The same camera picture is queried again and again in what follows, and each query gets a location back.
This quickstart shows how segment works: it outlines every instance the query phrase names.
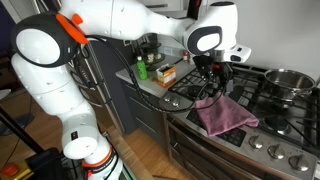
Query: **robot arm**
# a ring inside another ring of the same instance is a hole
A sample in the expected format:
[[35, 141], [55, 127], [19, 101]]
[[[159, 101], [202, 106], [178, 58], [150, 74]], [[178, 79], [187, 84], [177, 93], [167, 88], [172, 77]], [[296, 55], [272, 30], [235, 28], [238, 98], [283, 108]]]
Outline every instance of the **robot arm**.
[[134, 0], [62, 0], [57, 13], [19, 22], [12, 32], [17, 53], [13, 67], [43, 110], [63, 124], [62, 146], [70, 159], [84, 159], [89, 179], [117, 179], [122, 161], [99, 134], [95, 113], [73, 82], [66, 63], [86, 35], [136, 40], [147, 33], [173, 37], [190, 53], [217, 54], [215, 60], [244, 62], [251, 50], [236, 43], [237, 9], [231, 2], [212, 4], [201, 19], [173, 19]]

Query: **pink towel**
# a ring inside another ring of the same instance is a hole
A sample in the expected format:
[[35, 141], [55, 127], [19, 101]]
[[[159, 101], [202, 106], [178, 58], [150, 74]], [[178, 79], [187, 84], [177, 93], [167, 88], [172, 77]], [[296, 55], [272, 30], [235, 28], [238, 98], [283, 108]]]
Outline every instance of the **pink towel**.
[[[217, 93], [213, 98], [196, 101], [196, 108], [212, 104], [219, 95], [220, 93]], [[259, 120], [253, 114], [223, 95], [209, 108], [197, 111], [209, 137], [219, 135], [241, 125], [257, 127], [259, 124]]]

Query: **dark cabinet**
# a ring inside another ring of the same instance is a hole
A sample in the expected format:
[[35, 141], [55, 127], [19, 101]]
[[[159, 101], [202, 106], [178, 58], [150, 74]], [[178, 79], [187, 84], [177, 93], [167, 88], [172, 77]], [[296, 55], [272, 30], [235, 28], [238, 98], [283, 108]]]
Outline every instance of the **dark cabinet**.
[[[160, 144], [162, 148], [167, 149], [162, 113], [149, 107], [140, 98], [132, 84], [122, 81], [122, 86], [137, 127]], [[160, 99], [158, 97], [145, 91], [142, 92], [150, 103], [155, 106], [159, 105]]]

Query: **box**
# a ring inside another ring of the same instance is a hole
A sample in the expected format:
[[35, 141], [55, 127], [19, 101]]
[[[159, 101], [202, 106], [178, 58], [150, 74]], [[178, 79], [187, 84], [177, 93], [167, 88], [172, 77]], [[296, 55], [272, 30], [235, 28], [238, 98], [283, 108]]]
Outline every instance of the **box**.
[[176, 67], [165, 64], [157, 69], [158, 84], [167, 87], [176, 81]]

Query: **kitchen appliance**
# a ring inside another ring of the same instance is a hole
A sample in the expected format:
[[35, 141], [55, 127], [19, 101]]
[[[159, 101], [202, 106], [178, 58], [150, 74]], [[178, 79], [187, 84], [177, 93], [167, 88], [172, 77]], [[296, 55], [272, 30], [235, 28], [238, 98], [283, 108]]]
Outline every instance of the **kitchen appliance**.
[[315, 81], [300, 72], [271, 69], [265, 74], [263, 89], [273, 97], [291, 101], [295, 96], [309, 95], [315, 87]]
[[[292, 101], [274, 98], [262, 88], [266, 71], [234, 64], [233, 91], [226, 94], [259, 119], [257, 128], [208, 138], [196, 110], [166, 114], [171, 161], [198, 179], [312, 179], [320, 156], [320, 91]], [[186, 108], [203, 84], [195, 69], [168, 89], [160, 105]], [[200, 99], [221, 88], [211, 82]]]

